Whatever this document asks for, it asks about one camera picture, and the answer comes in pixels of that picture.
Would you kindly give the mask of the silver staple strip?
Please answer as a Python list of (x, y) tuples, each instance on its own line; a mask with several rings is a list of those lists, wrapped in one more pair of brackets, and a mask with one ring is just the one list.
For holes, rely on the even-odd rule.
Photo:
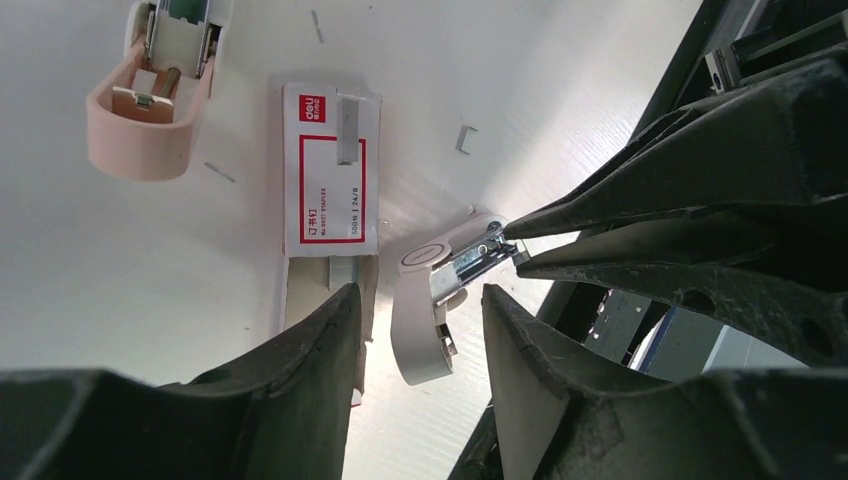
[(358, 279), (359, 258), (356, 256), (331, 256), (328, 258), (327, 287), (330, 292)]

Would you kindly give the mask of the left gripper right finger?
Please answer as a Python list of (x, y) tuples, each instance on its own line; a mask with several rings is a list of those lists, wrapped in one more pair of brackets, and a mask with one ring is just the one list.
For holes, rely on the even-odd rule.
[(537, 320), (497, 285), (484, 340), (507, 479), (843, 479), (843, 369), (713, 370), (669, 382)]

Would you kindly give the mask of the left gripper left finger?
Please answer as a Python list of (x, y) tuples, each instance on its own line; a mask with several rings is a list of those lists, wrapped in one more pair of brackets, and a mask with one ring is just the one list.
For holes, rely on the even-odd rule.
[(1, 375), (5, 479), (338, 479), (362, 345), (360, 289), (186, 384), (108, 370)]

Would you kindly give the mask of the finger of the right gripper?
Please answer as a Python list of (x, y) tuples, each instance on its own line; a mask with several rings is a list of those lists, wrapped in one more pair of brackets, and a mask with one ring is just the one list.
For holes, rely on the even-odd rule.
[(736, 229), (619, 228), (536, 255), (518, 274), (634, 293), (706, 315), (808, 366), (846, 366), (846, 288), (773, 270), (773, 247)]
[(536, 238), (734, 204), (847, 194), (847, 69), (813, 62), (670, 112), (563, 198), (512, 221)]

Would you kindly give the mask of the red white staple box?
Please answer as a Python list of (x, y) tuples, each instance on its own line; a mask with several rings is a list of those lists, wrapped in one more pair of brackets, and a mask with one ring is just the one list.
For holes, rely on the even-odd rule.
[(330, 295), (328, 258), (378, 253), (382, 98), (327, 83), (281, 88), (283, 325)]

